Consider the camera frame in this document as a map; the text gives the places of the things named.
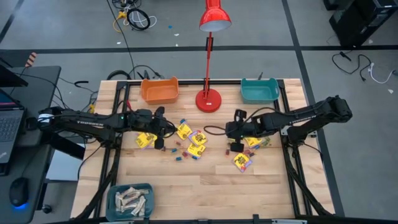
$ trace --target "wooden table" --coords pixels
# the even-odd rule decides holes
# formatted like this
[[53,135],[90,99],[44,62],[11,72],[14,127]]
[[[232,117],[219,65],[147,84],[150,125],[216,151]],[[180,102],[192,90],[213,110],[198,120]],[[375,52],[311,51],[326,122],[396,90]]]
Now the wooden table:
[[[284,81],[290,109],[306,106],[300,80]],[[95,109],[97,113],[111,113],[116,82],[101,82]],[[180,85],[179,88],[178,101],[163,105],[164,116],[174,124],[185,118],[192,129],[203,130],[208,124],[224,127],[226,122],[233,120],[235,109],[246,110],[251,114],[261,107],[244,105],[239,85],[212,85],[212,88],[220,92],[223,103],[215,113],[202,113],[195,105],[195,96],[203,86]],[[139,91],[139,86],[131,87],[129,100],[133,109],[146,108],[155,111],[158,105],[148,105]],[[170,151],[140,150],[135,143],[136,134],[125,133],[116,184],[149,183],[154,187],[155,209],[151,220],[250,219],[253,214],[259,214],[260,218],[294,217],[279,133],[270,136],[271,147],[256,151],[256,155],[252,157],[253,164],[244,173],[231,163],[235,152],[225,156],[226,136],[206,136],[209,141],[205,144],[206,151],[200,160],[189,158],[177,162],[176,155]],[[176,134],[165,139],[165,146],[175,148],[175,140],[180,140]],[[308,138],[306,143],[317,147],[316,139]],[[183,141],[183,144],[187,147],[188,140]],[[98,146],[97,142],[88,145],[85,157]],[[319,153],[307,146],[301,146],[300,155],[308,188],[333,213]],[[77,216],[97,191],[103,156],[104,150],[100,149],[81,168],[71,217]],[[111,154],[109,169],[113,156]],[[304,211],[302,194],[297,185],[296,189],[300,210]],[[105,215],[105,200],[106,194],[103,197],[101,216]]]

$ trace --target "red desk lamp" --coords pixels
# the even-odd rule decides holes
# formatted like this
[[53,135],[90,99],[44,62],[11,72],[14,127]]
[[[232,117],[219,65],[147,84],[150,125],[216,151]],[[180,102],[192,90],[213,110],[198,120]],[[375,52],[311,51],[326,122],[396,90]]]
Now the red desk lamp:
[[213,50],[211,33],[227,29],[231,24],[229,15],[221,8],[221,0],[206,0],[206,11],[200,19],[199,26],[200,30],[209,32],[209,37],[206,41],[206,78],[203,90],[199,91],[196,97],[197,107],[203,112],[211,113],[218,110],[221,106],[221,95],[216,90],[211,89],[209,85],[210,54]]

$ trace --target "teal basket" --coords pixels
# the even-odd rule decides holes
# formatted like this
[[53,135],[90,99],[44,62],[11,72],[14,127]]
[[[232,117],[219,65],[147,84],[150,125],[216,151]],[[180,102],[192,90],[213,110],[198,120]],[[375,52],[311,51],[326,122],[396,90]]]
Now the teal basket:
[[269,104],[279,97],[278,81],[275,78],[269,80],[242,79],[241,93],[245,104]]
[[128,185],[119,185],[119,186],[112,186],[109,188],[108,196],[106,199],[106,214],[105,217],[109,222],[115,221],[126,221],[132,220],[138,217],[135,217],[131,214],[131,209],[127,209],[124,212],[117,212],[116,205],[115,205],[115,195],[116,192],[123,192],[130,187],[134,187],[137,190],[149,190],[149,194],[144,194],[143,196],[146,199],[145,202],[145,214],[144,218],[149,218],[154,207],[155,207],[155,198],[154,198],[154,190],[150,184],[128,184]]

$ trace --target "computer mouse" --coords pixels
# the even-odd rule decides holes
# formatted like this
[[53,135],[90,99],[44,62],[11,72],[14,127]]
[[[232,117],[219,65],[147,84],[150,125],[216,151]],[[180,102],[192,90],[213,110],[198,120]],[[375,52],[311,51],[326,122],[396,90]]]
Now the computer mouse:
[[20,177],[15,179],[10,186],[10,202],[15,207],[19,207],[27,202],[29,198],[28,193],[28,179],[25,177]]

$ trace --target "concrete floor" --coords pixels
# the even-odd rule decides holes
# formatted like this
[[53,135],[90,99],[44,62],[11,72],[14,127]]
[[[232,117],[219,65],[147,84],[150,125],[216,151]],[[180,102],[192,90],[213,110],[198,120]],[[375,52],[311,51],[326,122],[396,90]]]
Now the concrete floor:
[[[312,89],[309,89],[309,83],[305,83],[306,90],[307,93],[313,92],[313,96],[307,96],[308,99],[315,97],[318,101],[333,95],[346,99],[353,111],[353,119],[346,124],[330,124],[325,128],[344,213],[347,217],[398,220],[394,209],[398,202],[395,141],[398,131],[395,113],[398,109],[398,77],[393,76],[387,84],[380,85],[365,72],[367,81],[362,82],[358,73],[346,75],[333,65],[331,56],[338,51],[303,51],[307,72],[303,71],[293,48],[283,2],[287,2],[290,8],[298,38],[296,47],[297,44],[338,45],[328,24],[332,12],[326,11],[322,0],[252,0],[250,4],[224,0],[223,6],[233,25],[228,30],[214,33],[215,46],[237,45],[241,50],[215,50],[211,59],[211,77],[254,78],[264,72],[263,78],[305,80],[308,73]],[[0,1],[0,29],[15,5],[17,0]],[[204,1],[143,0],[141,9],[150,16],[157,16],[158,22],[144,32],[125,29],[130,47],[148,48],[148,52],[132,54],[134,63],[149,65],[167,78],[202,77],[205,72],[204,51],[174,49],[159,52],[159,47],[175,47],[175,44],[179,47],[203,46],[206,34],[198,29],[203,8]],[[97,90],[100,81],[112,71],[132,68],[128,54],[117,51],[125,44],[123,37],[113,31],[112,20],[105,1],[24,0],[4,39],[0,40],[0,56],[21,66],[29,54],[27,52],[42,50],[35,66],[59,65],[62,78],[88,80],[88,88]],[[395,13],[365,45],[397,45],[397,37],[398,13]],[[281,50],[244,50],[244,46],[276,46]],[[74,53],[65,54],[62,49],[73,49]],[[99,50],[79,53],[85,49]],[[387,78],[392,69],[398,69],[396,50],[354,51],[349,54],[353,63],[340,58],[336,60],[345,69],[352,70],[358,54],[367,55],[376,64],[374,76],[379,80]],[[62,81],[58,82],[58,87],[68,106],[78,110],[87,104],[87,91]],[[52,190],[59,187],[68,190]],[[49,185],[45,202],[53,203],[51,200],[59,198],[57,209],[51,218],[37,214],[33,223],[66,220],[75,187],[70,183]]]

